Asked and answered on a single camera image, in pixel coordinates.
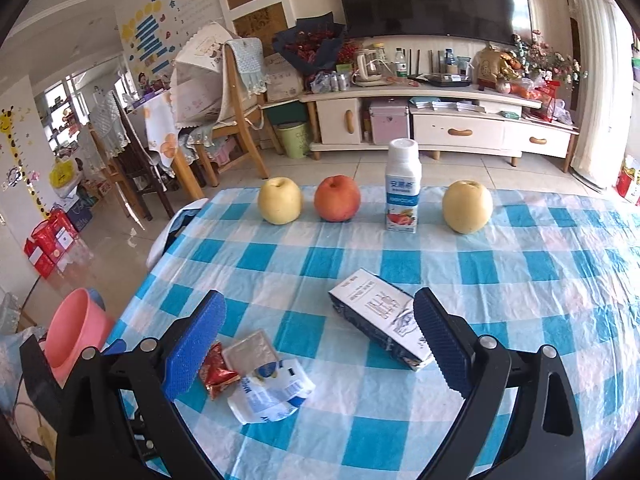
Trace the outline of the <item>white electric kettle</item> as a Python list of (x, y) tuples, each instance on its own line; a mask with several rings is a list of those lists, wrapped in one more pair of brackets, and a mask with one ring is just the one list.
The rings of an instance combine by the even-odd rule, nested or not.
[(352, 82), (359, 87), (374, 87), (387, 84), (384, 65), (375, 50), (360, 49), (355, 56), (355, 70)]

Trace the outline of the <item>dark blue milk carton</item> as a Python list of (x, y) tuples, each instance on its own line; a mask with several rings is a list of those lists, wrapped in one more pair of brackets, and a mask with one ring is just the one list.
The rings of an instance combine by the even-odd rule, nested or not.
[(414, 319), (413, 296), (359, 269), (329, 290), (336, 312), (415, 372), (434, 362)]

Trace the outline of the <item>white yogurt bottle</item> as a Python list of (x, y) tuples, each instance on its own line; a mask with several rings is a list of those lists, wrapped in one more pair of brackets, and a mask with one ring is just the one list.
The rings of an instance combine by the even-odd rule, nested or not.
[(421, 182), (419, 145), (411, 139), (391, 140), (385, 167), (387, 229), (416, 232)]

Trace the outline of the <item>white lace curtain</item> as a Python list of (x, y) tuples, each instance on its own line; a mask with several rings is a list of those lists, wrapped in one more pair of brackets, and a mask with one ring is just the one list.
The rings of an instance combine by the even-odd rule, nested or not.
[(632, 110), (632, 29), (615, 0), (570, 0), (578, 23), (579, 136), (572, 169), (594, 188), (615, 183)]

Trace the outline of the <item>white blue wrapper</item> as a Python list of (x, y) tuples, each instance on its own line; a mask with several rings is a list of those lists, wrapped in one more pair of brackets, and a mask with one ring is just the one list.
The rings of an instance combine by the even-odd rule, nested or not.
[(296, 359), (273, 361), (243, 376), (228, 405), (242, 425), (280, 422), (294, 414), (315, 388)]

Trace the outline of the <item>white tv cabinet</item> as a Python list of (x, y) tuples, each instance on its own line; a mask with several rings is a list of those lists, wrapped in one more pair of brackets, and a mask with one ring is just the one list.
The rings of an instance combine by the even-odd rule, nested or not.
[(437, 88), (427, 84), (355, 87), (325, 94), (307, 93), (311, 153), (383, 151), (372, 142), (372, 100), (401, 98), (409, 104), (410, 139), (434, 159), (442, 153), (495, 155), (515, 166), (525, 154), (557, 157), (568, 166), (579, 130), (534, 116), (541, 102), (469, 87)]

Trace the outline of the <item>pink plastic bucket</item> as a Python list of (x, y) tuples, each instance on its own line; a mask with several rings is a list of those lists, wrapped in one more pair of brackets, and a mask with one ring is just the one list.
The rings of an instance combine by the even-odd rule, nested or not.
[(95, 289), (78, 288), (64, 298), (53, 315), (43, 347), (60, 385), (66, 382), (81, 351), (101, 348), (114, 324)]

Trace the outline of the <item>silver foil packet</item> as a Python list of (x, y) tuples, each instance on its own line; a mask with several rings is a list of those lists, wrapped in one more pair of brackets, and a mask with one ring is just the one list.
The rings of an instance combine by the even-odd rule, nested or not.
[(250, 374), (256, 368), (280, 360), (277, 351), (263, 330), (255, 330), (229, 347), (222, 350), (224, 362), (241, 376)]

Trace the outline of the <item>pink storage box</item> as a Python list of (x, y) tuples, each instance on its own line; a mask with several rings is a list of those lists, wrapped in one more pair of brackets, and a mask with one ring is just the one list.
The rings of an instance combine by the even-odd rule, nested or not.
[(409, 104), (407, 99), (372, 100), (369, 106), (372, 142), (387, 145), (395, 139), (410, 138)]

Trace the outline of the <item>yellow pear right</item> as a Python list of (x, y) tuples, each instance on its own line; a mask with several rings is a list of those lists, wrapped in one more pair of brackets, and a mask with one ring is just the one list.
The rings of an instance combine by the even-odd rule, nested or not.
[(473, 180), (450, 184), (442, 198), (442, 216), (450, 229), (472, 234), (486, 226), (494, 211), (494, 201), (486, 186)]

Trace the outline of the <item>red candy wrapper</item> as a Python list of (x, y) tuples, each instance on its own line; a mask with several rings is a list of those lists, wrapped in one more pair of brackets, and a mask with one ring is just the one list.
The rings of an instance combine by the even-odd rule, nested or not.
[(198, 377), (211, 399), (240, 380), (240, 375), (224, 362), (222, 344), (217, 341), (208, 350)]

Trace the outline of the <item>red gift boxes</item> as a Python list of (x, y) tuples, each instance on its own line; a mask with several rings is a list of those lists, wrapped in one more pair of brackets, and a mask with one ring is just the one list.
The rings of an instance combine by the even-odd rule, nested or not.
[(66, 252), (75, 244), (78, 231), (63, 209), (55, 207), (26, 238), (23, 252), (42, 278), (61, 270)]

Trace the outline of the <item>dark flower bouquet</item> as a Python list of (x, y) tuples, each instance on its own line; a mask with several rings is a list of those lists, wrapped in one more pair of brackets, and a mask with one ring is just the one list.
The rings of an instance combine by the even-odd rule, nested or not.
[(277, 32), (271, 44), (304, 77), (350, 64), (361, 47), (347, 37), (346, 26), (334, 21), (332, 12), (298, 18), (294, 27)]

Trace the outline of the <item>red apple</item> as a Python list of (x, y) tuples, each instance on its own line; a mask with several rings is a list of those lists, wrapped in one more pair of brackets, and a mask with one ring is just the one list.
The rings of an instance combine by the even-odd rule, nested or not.
[(342, 174), (325, 178), (314, 193), (314, 209), (324, 221), (348, 221), (357, 213), (360, 204), (357, 183)]

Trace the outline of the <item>wooden chair with cushion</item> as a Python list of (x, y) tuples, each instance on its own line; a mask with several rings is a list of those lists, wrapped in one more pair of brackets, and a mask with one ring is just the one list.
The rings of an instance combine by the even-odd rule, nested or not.
[(171, 109), (175, 125), (186, 129), (186, 147), (209, 170), (209, 150), (221, 138), (238, 138), (242, 155), (250, 159), (259, 177), (269, 170), (259, 153), (252, 130), (264, 126), (264, 86), (242, 83), (238, 56), (231, 43), (238, 37), (217, 22), (201, 27), (181, 48), (170, 78)]

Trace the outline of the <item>dark wooden chair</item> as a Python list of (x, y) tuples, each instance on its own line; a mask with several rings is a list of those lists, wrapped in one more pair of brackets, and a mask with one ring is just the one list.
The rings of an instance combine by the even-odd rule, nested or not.
[(171, 217), (174, 208), (166, 196), (166, 186), (160, 172), (145, 151), (113, 90), (98, 97), (89, 119), (90, 133), (105, 162), (107, 175), (115, 178), (115, 183), (134, 212), (146, 220), (152, 220), (152, 212), (144, 198), (154, 194), (168, 217)]

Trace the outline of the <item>blue checkered tablecloth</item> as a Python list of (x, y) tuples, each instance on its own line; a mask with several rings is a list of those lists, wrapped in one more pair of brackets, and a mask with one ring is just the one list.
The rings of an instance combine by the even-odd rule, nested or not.
[(263, 332), (314, 383), (280, 422), (244, 425), (201, 384), (177, 406), (227, 479), (413, 479), (461, 408), (435, 363), (413, 370), (347, 321), (335, 286), (361, 272), (390, 284), (355, 298), (395, 335), (419, 338), (411, 298), (431, 289), (475, 333), (535, 351), (550, 344), (572, 385), (586, 474), (613, 457), (639, 413), (639, 213), (600, 197), (497, 191), (480, 232), (442, 218), (441, 188), (424, 188), (412, 232), (386, 229), (385, 192), (367, 186), (356, 217), (324, 222), (312, 208), (286, 226), (262, 218), (254, 188), (218, 193), (132, 297), (112, 338), (163, 335), (206, 292), (224, 295), (219, 338)]

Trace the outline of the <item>green waste bin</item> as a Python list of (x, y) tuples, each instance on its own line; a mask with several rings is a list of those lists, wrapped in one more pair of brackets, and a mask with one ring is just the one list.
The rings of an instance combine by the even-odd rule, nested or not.
[(306, 122), (287, 122), (276, 127), (286, 156), (305, 158), (309, 153), (310, 133)]

